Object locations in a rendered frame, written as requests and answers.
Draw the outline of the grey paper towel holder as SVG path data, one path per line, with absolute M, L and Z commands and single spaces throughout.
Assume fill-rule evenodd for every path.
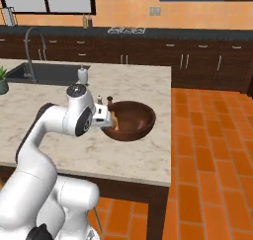
M 6 7 L 1 9 L 3 21 L 8 27 L 16 27 L 18 25 L 18 21 L 14 12 L 15 10 L 13 7 Z

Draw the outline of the green potted plant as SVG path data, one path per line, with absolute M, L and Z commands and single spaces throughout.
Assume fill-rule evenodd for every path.
M 0 67 L 0 95 L 4 95 L 9 91 L 9 86 L 6 80 L 6 69 Z

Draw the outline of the dark brown wooden bowl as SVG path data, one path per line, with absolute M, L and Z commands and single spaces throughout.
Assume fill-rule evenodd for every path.
M 140 102 L 115 102 L 109 106 L 109 109 L 115 113 L 119 129 L 103 127 L 102 131 L 114 140 L 139 140 L 153 129 L 156 121 L 155 112 L 149 106 Z

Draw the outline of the dark wood island cabinet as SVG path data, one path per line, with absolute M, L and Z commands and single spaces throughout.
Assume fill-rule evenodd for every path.
M 77 176 L 95 183 L 104 198 L 130 200 L 148 204 L 146 240 L 162 240 L 168 200 L 168 187 Z

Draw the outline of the dark wood cupboard run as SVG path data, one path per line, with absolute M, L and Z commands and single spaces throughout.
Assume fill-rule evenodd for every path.
M 169 66 L 172 85 L 245 93 L 253 84 L 253 37 L 168 32 L 154 35 L 39 34 L 29 36 L 32 63 L 79 62 Z M 0 33 L 0 58 L 28 62 L 25 35 Z

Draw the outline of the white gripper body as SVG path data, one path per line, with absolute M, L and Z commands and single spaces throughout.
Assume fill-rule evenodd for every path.
M 109 127 L 113 124 L 111 112 L 107 106 L 96 105 L 96 112 L 93 115 L 93 125 L 98 127 Z

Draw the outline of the dark grey sink basin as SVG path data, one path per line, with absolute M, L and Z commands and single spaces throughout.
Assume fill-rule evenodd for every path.
M 73 64 L 48 64 L 34 63 L 33 68 L 41 85 L 69 86 L 78 81 L 78 70 L 83 67 L 89 69 L 87 65 Z M 10 70 L 6 79 L 9 83 L 25 83 L 33 84 L 32 78 L 29 76 L 30 67 L 28 62 L 24 62 Z

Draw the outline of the grey arched tap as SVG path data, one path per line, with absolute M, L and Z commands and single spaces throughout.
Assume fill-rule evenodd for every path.
M 38 82 L 38 79 L 37 79 L 37 76 L 36 76 L 36 74 L 35 74 L 35 70 L 34 70 L 34 67 L 33 67 L 33 63 L 32 63 L 31 57 L 30 57 L 29 43 L 28 43 L 28 39 L 29 39 L 29 35 L 30 35 L 30 32 L 31 32 L 31 31 L 36 31 L 36 32 L 41 36 L 44 59 L 46 59 L 46 57 L 45 57 L 46 44 L 45 44 L 45 39 L 44 39 L 44 37 L 43 37 L 42 32 L 41 32 L 37 27 L 30 27 L 30 28 L 27 30 L 26 35 L 25 35 L 25 49 L 26 49 L 26 55 L 27 55 L 27 60 L 28 60 L 28 64 L 29 64 L 30 73 L 27 74 L 26 76 L 27 76 L 27 77 L 31 77 L 31 78 L 32 78 L 32 81 L 33 81 L 34 83 L 37 83 L 37 82 Z

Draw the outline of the black hob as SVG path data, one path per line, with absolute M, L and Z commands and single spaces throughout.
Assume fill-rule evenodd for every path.
M 108 34 L 111 35 L 143 35 L 145 34 L 146 28 L 133 28 L 133 27 L 111 27 L 108 29 Z

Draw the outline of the white soap dispenser bottle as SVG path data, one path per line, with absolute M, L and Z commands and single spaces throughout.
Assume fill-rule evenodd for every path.
M 78 80 L 80 84 L 88 84 L 88 70 L 84 66 L 78 69 Z

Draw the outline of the black-framed window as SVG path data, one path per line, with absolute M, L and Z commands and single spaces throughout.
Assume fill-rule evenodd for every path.
M 96 14 L 95 0 L 0 0 L 16 14 L 79 15 Z

